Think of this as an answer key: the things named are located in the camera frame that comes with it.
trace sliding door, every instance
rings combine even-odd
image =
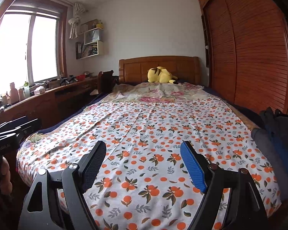
[[[204,13],[208,18],[212,48],[212,88],[233,102],[236,86],[235,42],[225,0],[210,0],[204,7]]]
[[[225,0],[237,55],[234,103],[256,112],[288,108],[283,14],[272,0]]]
[[[272,0],[209,0],[212,88],[255,112],[288,112],[288,37]]]

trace tissue box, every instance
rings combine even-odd
[[[39,86],[34,90],[34,95],[43,94],[45,92],[45,88],[43,86]]]

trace pikachu plush toy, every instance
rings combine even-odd
[[[157,67],[149,69],[147,73],[148,82],[159,82],[159,83],[172,83],[178,84],[176,80],[177,77],[173,76],[167,69],[164,67]]]

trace desk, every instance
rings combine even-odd
[[[97,89],[97,77],[29,97],[1,113],[0,124],[27,116],[32,120],[39,118],[42,121],[42,128],[51,127],[90,102],[93,97],[90,97],[89,93],[94,89]]]

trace white shelf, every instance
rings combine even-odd
[[[86,56],[86,57],[80,58],[79,60],[86,59],[86,58],[88,58],[88,57],[92,57],[92,56],[96,56],[96,55],[99,55],[99,54],[98,54],[98,53],[96,53],[96,54],[92,54],[92,55],[89,55],[89,56]]]
[[[97,51],[98,51],[98,53],[95,53],[95,54],[80,58],[78,60],[82,60],[82,59],[86,59],[88,57],[92,57],[92,56],[103,54],[103,42],[102,41],[96,41],[95,43],[97,43]]]
[[[79,35],[82,35],[82,34],[85,34],[85,33],[87,33],[87,32],[97,30],[97,29],[103,30],[103,28],[101,28],[101,27],[96,27],[96,28],[90,29],[90,30],[88,30],[88,31],[85,31],[85,32],[83,32],[83,33],[80,33]]]
[[[89,42],[89,43],[85,43],[83,46],[89,45],[89,44],[94,44],[94,43],[97,43],[97,41],[92,41],[92,42]]]

